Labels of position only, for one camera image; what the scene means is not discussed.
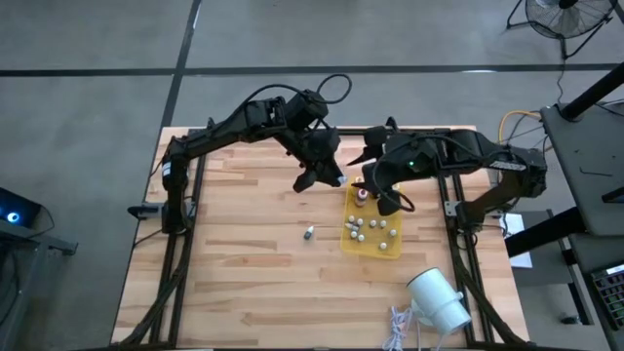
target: white label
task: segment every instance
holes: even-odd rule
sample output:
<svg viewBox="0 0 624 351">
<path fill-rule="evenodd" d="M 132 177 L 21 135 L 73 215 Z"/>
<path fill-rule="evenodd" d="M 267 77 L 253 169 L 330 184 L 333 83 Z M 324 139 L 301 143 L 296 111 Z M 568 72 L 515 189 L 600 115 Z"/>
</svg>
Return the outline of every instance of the white label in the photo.
<svg viewBox="0 0 624 351">
<path fill-rule="evenodd" d="M 168 162 L 163 165 L 163 176 L 168 176 L 172 172 L 172 163 Z"/>
<path fill-rule="evenodd" d="M 492 168 L 496 168 L 498 170 L 510 170 L 510 171 L 524 171 L 527 168 L 527 166 L 525 165 L 518 165 L 518 164 L 513 164 L 513 163 L 503 162 L 503 161 L 494 161 L 491 164 L 489 164 L 489 166 Z"/>
<path fill-rule="evenodd" d="M 624 271 L 624 264 L 618 265 L 617 267 L 609 268 L 606 270 L 606 274 L 613 274 L 617 272 Z"/>
<path fill-rule="evenodd" d="M 520 233 L 525 230 L 525 223 L 523 222 L 523 217 L 521 214 L 507 214 L 507 235 L 504 239 L 507 239 L 513 236 L 516 233 Z M 505 227 L 504 219 L 500 219 L 500 226 Z M 509 258 L 512 267 L 517 268 L 532 268 L 533 263 L 530 260 L 530 253 L 521 253 L 519 255 L 513 256 Z"/>
</svg>

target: yellow tray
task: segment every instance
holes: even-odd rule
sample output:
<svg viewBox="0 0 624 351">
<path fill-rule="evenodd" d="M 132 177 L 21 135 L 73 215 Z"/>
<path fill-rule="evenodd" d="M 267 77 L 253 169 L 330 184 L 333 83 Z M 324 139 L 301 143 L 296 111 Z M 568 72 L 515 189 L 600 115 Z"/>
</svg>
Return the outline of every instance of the yellow tray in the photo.
<svg viewBox="0 0 624 351">
<path fill-rule="evenodd" d="M 381 216 L 377 210 L 377 200 L 369 194 L 366 203 L 362 207 L 355 204 L 355 198 L 358 188 L 354 188 L 351 184 L 355 178 L 349 178 L 347 186 L 347 196 L 344 203 L 344 223 L 349 222 L 349 216 L 364 220 L 364 225 L 360 228 L 358 234 L 364 234 L 364 242 L 351 238 L 351 229 L 342 227 L 342 235 L 340 235 L 340 248 L 351 254 L 361 254 L 370 257 L 397 259 L 401 255 L 401 212 L 395 212 L 391 215 Z M 377 221 L 377 225 L 371 228 L 371 219 Z M 381 220 L 386 221 L 385 228 L 379 227 Z M 397 235 L 390 236 L 390 230 L 396 229 Z M 380 250 L 379 244 L 386 243 L 386 250 Z"/>
</svg>

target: blue light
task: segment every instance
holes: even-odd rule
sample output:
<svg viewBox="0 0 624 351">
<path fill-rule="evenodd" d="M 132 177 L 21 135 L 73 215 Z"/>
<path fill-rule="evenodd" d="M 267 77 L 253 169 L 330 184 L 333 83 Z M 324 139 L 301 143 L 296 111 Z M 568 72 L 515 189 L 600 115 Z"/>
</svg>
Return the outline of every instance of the blue light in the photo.
<svg viewBox="0 0 624 351">
<path fill-rule="evenodd" d="M 7 214 L 7 220 L 9 221 L 9 223 L 15 223 L 20 220 L 20 215 L 16 213 Z"/>
</svg>

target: white cable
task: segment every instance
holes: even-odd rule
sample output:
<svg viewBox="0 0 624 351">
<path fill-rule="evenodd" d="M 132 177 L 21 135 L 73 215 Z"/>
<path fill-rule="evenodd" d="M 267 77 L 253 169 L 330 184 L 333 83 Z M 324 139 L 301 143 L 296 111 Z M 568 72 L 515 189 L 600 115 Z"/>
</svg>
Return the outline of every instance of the white cable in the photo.
<svg viewBox="0 0 624 351">
<path fill-rule="evenodd" d="M 385 351 L 403 351 L 403 339 L 410 328 L 411 308 L 399 313 L 393 306 L 390 322 L 392 322 L 392 335 L 383 342 L 381 348 Z M 418 336 L 418 350 L 420 350 L 420 335 Z"/>
<path fill-rule="evenodd" d="M 418 340 L 416 341 L 416 344 L 418 346 L 418 351 L 420 351 L 420 323 L 418 322 L 417 318 L 416 318 L 416 330 L 418 332 Z"/>
<path fill-rule="evenodd" d="M 444 335 L 440 335 L 440 341 L 438 341 L 438 346 L 436 346 L 436 351 L 440 351 L 440 346 L 442 346 L 442 341 L 445 340 Z"/>
</svg>

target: small bottle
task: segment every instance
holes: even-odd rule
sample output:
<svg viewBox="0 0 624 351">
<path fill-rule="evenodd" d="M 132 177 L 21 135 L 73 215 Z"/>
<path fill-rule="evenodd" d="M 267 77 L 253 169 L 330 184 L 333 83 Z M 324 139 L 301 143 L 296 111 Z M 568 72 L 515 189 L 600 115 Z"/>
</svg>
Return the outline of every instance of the small bottle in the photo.
<svg viewBox="0 0 624 351">
<path fill-rule="evenodd" d="M 366 204 L 367 197 L 369 197 L 369 192 L 368 191 L 366 191 L 364 189 L 358 190 L 358 194 L 355 197 L 355 205 L 357 207 L 362 207 L 363 205 Z"/>
<path fill-rule="evenodd" d="M 355 225 L 355 224 L 351 224 L 351 223 L 344 223 L 344 226 L 347 227 L 347 229 L 351 229 L 353 231 L 358 231 L 360 230 L 360 226 Z"/>
<path fill-rule="evenodd" d="M 303 239 L 310 240 L 310 238 L 312 237 L 312 233 L 314 233 L 314 226 L 309 227 L 308 230 L 305 231 L 305 234 L 303 234 Z"/>
</svg>

